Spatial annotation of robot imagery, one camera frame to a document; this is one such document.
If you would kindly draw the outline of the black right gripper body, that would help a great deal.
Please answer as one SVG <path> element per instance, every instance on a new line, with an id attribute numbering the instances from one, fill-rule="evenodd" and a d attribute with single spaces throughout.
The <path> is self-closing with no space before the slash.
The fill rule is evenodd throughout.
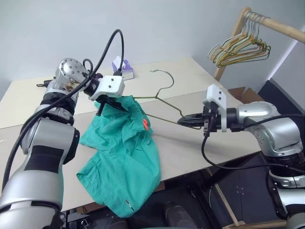
<path id="1" fill-rule="evenodd" d="M 215 102 L 205 102 L 203 107 L 203 134 L 209 136 L 211 132 L 221 129 L 221 115 L 219 106 Z"/>

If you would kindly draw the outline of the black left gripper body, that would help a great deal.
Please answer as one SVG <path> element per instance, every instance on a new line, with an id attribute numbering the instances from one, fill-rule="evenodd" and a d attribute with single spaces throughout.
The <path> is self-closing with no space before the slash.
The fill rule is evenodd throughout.
<path id="1" fill-rule="evenodd" d="M 107 95 L 100 95 L 99 96 L 99 103 L 104 104 L 121 104 L 119 98 L 116 97 L 109 97 Z"/>

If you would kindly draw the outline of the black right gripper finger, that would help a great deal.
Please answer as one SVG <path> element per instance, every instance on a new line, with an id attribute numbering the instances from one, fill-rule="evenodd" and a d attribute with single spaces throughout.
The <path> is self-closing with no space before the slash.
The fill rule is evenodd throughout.
<path id="1" fill-rule="evenodd" d="M 204 120 L 179 120 L 177 124 L 185 127 L 202 127 L 204 126 Z"/>
<path id="2" fill-rule="evenodd" d="M 189 114 L 181 117 L 177 122 L 202 122 L 204 120 L 202 113 Z"/>

